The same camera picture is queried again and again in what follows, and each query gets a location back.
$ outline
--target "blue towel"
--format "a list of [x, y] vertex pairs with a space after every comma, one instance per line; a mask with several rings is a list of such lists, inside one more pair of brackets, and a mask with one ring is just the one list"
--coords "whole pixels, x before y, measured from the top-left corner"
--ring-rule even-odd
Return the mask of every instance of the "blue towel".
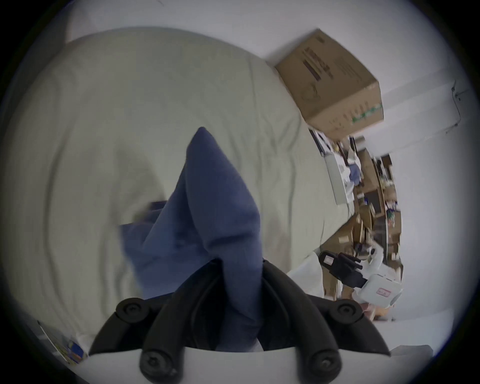
[[350, 164], [350, 181], [355, 185], [359, 185], [361, 181], [360, 168], [357, 164]]
[[228, 303], [217, 350], [247, 351], [262, 324], [260, 214], [213, 136], [199, 128], [175, 191], [138, 223], [121, 226], [123, 247], [148, 299], [175, 291], [222, 260]]

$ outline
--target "wrinkled sheet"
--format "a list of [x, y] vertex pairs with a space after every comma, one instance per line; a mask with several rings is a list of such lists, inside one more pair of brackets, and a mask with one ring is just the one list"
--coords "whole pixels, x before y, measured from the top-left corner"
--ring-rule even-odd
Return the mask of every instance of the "wrinkled sheet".
[[13, 298], [66, 335], [94, 335], [138, 296], [118, 226], [167, 200], [205, 126], [261, 215], [284, 272], [348, 218], [275, 70], [201, 35], [162, 28], [69, 43], [41, 72], [2, 148], [1, 254]]

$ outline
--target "cardboard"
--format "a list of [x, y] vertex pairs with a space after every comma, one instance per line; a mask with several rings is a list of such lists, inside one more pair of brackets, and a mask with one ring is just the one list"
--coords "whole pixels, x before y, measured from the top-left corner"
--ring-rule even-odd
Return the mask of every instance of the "cardboard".
[[395, 185], [391, 185], [384, 189], [384, 198], [385, 201], [397, 201]]
[[332, 140], [384, 118], [378, 81], [321, 30], [300, 43], [276, 69], [305, 121]]
[[387, 254], [398, 253], [399, 244], [388, 244]]
[[400, 243], [400, 234], [388, 233], [388, 244], [398, 244]]
[[365, 239], [365, 231], [363, 229], [363, 221], [360, 220], [359, 223], [356, 223], [352, 231], [353, 242], [354, 243], [363, 243]]
[[341, 253], [350, 249], [353, 245], [353, 229], [360, 225], [359, 214], [353, 215], [340, 229], [335, 232], [325, 243], [320, 246], [322, 251]]
[[372, 204], [361, 205], [359, 207], [360, 218], [363, 222], [363, 226], [370, 231], [373, 230], [373, 224], [375, 222], [375, 209]]
[[372, 158], [366, 149], [357, 152], [361, 164], [361, 172], [363, 174], [363, 186], [360, 187], [360, 192], [368, 193], [377, 190], [380, 187], [375, 166]]

